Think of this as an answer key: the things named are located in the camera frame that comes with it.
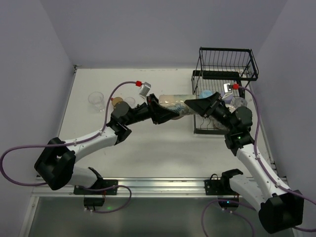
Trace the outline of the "white floral mug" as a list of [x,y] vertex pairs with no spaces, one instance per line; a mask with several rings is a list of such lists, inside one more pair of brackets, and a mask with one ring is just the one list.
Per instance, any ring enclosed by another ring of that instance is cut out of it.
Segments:
[[[229,109],[229,111],[230,111],[231,113],[234,112],[235,109],[236,109],[236,108],[235,108],[233,105],[231,105],[231,104],[226,104],[225,106]],[[213,124],[214,124],[214,127],[217,128],[217,129],[219,129],[219,130],[226,130],[226,129],[227,129],[223,124],[221,124],[219,121],[217,121],[217,120],[215,120],[215,119],[214,119],[214,121],[213,121]]]

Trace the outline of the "beige seahorse mug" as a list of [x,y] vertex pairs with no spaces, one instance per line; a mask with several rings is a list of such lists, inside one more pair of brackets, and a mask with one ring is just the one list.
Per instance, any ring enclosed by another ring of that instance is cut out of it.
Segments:
[[160,95],[158,102],[161,106],[177,112],[179,116],[172,120],[178,120],[184,116],[195,114],[195,111],[184,103],[186,100],[192,99],[197,99],[197,97],[195,95]]

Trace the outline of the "clear faceted glass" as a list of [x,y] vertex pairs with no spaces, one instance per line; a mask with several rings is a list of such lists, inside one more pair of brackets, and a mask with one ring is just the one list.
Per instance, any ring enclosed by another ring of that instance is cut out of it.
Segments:
[[239,108],[239,107],[247,107],[247,101],[242,98],[242,97],[236,97],[233,102],[232,102],[232,105],[235,107],[235,108]]

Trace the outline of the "small clear glass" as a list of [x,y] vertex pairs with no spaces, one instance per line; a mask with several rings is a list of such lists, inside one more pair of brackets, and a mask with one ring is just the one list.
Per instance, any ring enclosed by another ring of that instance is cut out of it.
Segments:
[[131,108],[134,108],[136,101],[133,97],[126,97],[124,102],[126,102]]

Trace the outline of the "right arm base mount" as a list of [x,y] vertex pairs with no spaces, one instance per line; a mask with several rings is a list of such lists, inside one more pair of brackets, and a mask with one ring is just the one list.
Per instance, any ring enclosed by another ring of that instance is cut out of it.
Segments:
[[204,189],[207,196],[217,196],[218,199],[226,199],[226,201],[218,201],[218,204],[224,210],[235,211],[238,203],[232,203],[231,200],[239,202],[239,194],[230,187],[230,179],[236,175],[242,175],[239,169],[231,169],[222,173],[219,177],[212,174],[210,178],[204,180]]

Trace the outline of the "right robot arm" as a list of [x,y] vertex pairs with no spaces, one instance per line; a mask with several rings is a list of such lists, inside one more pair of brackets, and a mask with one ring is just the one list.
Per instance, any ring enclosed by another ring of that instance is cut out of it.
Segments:
[[230,188],[240,194],[258,212],[263,228],[270,234],[294,228],[303,221],[304,199],[291,190],[267,164],[250,134],[252,111],[241,106],[233,112],[223,104],[218,92],[185,104],[202,117],[213,117],[228,129],[227,148],[248,169],[255,183],[235,173],[228,178]]

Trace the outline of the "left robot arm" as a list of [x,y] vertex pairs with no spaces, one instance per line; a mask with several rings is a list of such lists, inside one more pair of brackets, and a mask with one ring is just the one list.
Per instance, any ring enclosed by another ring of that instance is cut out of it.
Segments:
[[179,113],[161,106],[154,94],[150,94],[147,102],[135,108],[126,102],[118,102],[105,129],[92,133],[92,140],[83,136],[82,143],[75,139],[72,145],[67,145],[58,137],[53,138],[34,168],[52,190],[73,185],[99,191],[105,187],[102,176],[92,167],[77,167],[76,162],[105,147],[123,142],[131,134],[128,125],[147,119],[151,119],[154,124],[162,124],[176,117],[179,117]]

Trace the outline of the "clear plastic tumbler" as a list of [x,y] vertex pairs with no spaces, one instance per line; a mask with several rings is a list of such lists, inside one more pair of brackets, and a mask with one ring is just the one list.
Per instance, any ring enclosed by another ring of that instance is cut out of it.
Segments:
[[99,91],[92,92],[88,96],[88,102],[96,111],[101,112],[105,109],[105,101],[103,93]]

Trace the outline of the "orange ceramic mug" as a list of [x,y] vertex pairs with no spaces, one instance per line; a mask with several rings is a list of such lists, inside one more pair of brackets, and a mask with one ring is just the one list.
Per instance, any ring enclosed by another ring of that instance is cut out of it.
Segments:
[[111,104],[114,107],[117,103],[123,102],[124,100],[121,97],[111,98]]

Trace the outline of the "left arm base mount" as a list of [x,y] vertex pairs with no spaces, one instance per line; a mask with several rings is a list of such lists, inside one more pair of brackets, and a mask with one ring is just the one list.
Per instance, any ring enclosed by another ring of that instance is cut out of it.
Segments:
[[123,207],[115,209],[99,210],[105,204],[105,197],[107,194],[116,195],[118,187],[118,180],[116,179],[104,179],[101,175],[93,168],[89,168],[97,177],[96,182],[90,187],[85,188],[82,186],[74,187],[75,195],[99,195],[100,197],[85,197],[83,199],[84,207],[94,213],[106,214],[113,213],[121,210]]

